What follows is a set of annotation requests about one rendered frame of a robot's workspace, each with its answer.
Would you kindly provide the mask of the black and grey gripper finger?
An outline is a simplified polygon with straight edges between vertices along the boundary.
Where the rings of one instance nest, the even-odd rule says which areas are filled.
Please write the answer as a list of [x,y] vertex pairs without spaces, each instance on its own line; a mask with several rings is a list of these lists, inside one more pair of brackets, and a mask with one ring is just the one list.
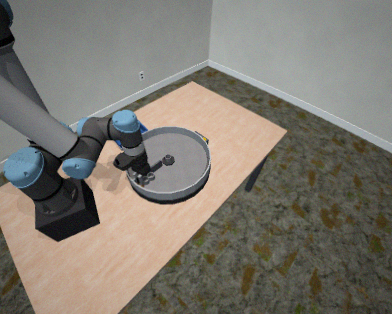
[[139,179],[138,179],[138,175],[139,175],[139,174],[136,173],[136,172],[134,172],[133,175],[134,175],[134,177],[135,177],[136,182],[139,183]]
[[140,185],[143,185],[145,182],[143,176],[139,174],[138,179],[139,179]]

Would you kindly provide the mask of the blue crate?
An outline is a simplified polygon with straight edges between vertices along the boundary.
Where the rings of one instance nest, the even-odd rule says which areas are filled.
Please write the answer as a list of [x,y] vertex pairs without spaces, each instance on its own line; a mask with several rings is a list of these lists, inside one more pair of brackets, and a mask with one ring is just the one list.
[[[139,120],[138,120],[139,121]],[[140,128],[141,128],[141,134],[145,131],[147,131],[148,129],[139,121],[140,123]],[[145,130],[145,131],[144,131]],[[143,132],[142,132],[143,131]],[[116,144],[119,146],[119,148],[121,149],[121,151],[123,151],[121,142],[119,140],[114,140],[116,142]]]

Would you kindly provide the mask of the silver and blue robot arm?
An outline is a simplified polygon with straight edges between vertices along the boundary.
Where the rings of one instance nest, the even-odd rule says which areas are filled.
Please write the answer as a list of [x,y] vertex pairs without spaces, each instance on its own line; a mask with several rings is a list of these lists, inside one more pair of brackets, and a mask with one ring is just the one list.
[[118,111],[112,118],[82,118],[78,137],[51,116],[13,50],[12,20],[9,3],[0,0],[0,119],[30,145],[14,152],[3,172],[42,215],[56,217],[71,209],[79,195],[76,185],[58,174],[61,164],[69,177],[88,178],[106,141],[119,140],[128,149],[142,143],[140,124],[130,110]]

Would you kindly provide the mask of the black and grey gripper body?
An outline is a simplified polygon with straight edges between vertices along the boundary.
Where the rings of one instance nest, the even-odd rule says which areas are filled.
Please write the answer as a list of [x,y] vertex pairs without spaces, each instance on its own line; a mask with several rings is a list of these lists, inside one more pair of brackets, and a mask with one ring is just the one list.
[[124,148],[123,146],[122,148],[124,152],[123,153],[120,152],[115,157],[115,160],[113,162],[116,168],[125,171],[133,165],[131,169],[142,176],[146,176],[151,171],[143,141],[136,148],[127,149]]

